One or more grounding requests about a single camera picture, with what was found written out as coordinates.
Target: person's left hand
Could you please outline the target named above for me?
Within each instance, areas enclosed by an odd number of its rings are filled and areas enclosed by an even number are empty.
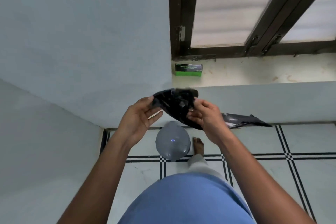
[[[163,112],[159,112],[149,118],[161,110],[160,107],[151,109],[153,99],[153,96],[141,98],[134,105],[128,107],[119,123],[115,134],[124,140],[124,143],[129,149],[136,145],[142,139],[148,128],[163,115]]]

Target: black plastic bag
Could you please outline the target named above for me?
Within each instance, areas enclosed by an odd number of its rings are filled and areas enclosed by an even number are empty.
[[[203,130],[200,125],[189,120],[187,113],[194,108],[194,97],[198,97],[198,91],[194,89],[169,89],[154,94],[153,107],[161,107],[167,114],[183,124]],[[222,113],[223,119],[229,128],[246,126],[272,127],[272,125],[259,120],[253,115],[244,116],[238,114]]]

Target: bare foot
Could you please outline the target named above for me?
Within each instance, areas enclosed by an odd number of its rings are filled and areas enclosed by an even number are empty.
[[[194,151],[196,154],[201,154],[204,157],[204,144],[200,138],[193,137],[192,141],[194,143]]]

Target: person's left arm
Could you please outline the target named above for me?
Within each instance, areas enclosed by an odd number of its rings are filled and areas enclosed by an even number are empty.
[[[57,224],[107,222],[129,151],[163,114],[159,112],[151,117],[161,109],[151,109],[152,101],[153,96],[143,98],[127,109],[117,131]]]

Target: frosted glass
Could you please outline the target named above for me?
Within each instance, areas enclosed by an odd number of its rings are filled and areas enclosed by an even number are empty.
[[[191,47],[244,44],[270,0],[196,0]]]
[[[281,42],[334,40],[335,15],[336,0],[315,0]]]

